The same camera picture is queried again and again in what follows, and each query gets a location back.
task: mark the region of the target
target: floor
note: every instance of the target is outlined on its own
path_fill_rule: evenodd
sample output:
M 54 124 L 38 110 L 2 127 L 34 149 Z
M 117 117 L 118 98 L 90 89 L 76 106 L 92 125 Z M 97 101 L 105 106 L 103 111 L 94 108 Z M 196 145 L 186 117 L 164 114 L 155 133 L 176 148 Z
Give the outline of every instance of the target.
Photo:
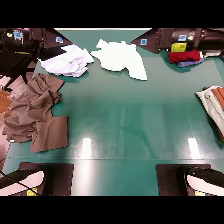
M 36 64 L 31 63 L 29 68 L 35 68 Z M 27 80 L 29 81 L 32 78 L 33 72 L 27 73 Z M 4 86 L 10 78 L 3 77 L 0 79 L 0 85 Z M 10 97 L 17 98 L 25 89 L 25 83 L 20 76 L 18 79 L 15 80 L 9 87 L 13 90 L 10 94 Z M 6 140 L 6 136 L 2 135 L 2 130 L 4 127 L 4 113 L 0 113 L 0 161 L 5 158 L 10 143 Z M 0 170 L 2 170 L 4 166 L 4 161 L 0 162 Z
M 130 43 L 145 31 L 60 32 L 91 52 L 99 39 Z M 161 163 L 210 163 L 224 172 L 224 143 L 195 94 L 223 86 L 224 63 L 206 59 L 181 69 L 166 52 L 137 51 L 148 81 L 102 69 L 97 59 L 80 78 L 60 76 L 62 98 L 52 112 L 68 116 L 69 146 L 31 153 L 30 142 L 12 143 L 4 172 L 20 162 L 73 163 L 72 195 L 159 195 L 155 166 Z M 40 64 L 38 72 L 46 73 Z

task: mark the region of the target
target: red cloth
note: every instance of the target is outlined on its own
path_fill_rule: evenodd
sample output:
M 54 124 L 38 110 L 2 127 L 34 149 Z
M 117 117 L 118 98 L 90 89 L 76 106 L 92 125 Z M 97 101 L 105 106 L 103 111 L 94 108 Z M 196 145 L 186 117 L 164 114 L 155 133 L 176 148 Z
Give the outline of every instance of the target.
M 170 52 L 169 53 L 170 63 L 178 63 L 181 61 L 199 61 L 199 51 L 193 50 L 189 52 Z

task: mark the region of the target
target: white garment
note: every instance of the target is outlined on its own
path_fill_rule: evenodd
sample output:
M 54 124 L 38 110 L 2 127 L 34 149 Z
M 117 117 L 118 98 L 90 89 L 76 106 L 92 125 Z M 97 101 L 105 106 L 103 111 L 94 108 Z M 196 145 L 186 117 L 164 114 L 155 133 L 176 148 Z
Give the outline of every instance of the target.
M 41 66 L 47 72 L 55 75 L 80 77 L 88 69 L 87 64 L 94 62 L 86 49 L 82 50 L 74 44 L 61 47 L 61 49 L 67 52 L 46 61 L 39 59 Z
M 216 89 L 218 87 L 220 86 L 211 86 L 205 91 L 196 92 L 196 94 L 202 101 L 206 112 L 214 120 L 219 130 L 222 132 L 222 135 L 224 136 L 224 112 L 219 101 L 211 91 L 212 89 Z
M 100 60 L 101 67 L 110 71 L 121 71 L 127 68 L 131 78 L 147 80 L 146 71 L 141 56 L 136 51 L 136 45 L 109 42 L 100 39 L 96 48 L 98 51 L 92 51 L 90 54 Z

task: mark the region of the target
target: beige cloth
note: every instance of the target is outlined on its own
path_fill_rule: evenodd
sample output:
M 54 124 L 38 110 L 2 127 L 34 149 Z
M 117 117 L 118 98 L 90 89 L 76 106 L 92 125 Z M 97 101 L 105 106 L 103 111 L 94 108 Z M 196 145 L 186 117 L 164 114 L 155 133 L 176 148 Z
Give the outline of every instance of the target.
M 32 139 L 32 152 L 68 146 L 67 117 L 52 117 L 50 109 L 59 101 L 61 94 L 57 91 L 63 83 L 43 74 L 28 82 L 25 92 L 11 103 L 11 110 L 5 114 L 3 134 L 8 141 Z

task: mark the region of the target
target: black cable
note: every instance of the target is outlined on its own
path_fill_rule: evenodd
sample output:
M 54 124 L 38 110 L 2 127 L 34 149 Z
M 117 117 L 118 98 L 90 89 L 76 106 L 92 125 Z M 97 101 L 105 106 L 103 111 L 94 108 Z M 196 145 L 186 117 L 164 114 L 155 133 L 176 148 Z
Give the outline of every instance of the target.
M 31 190 L 33 193 L 42 196 L 40 194 L 38 194 L 37 192 L 35 192 L 32 188 L 26 186 L 25 184 L 20 183 L 19 181 L 13 180 L 11 177 L 9 177 L 8 175 L 4 174 L 2 171 L 0 171 L 0 174 L 2 174 L 4 177 L 8 178 L 9 180 L 13 181 L 14 183 L 20 184 L 21 186 L 27 188 L 27 190 Z

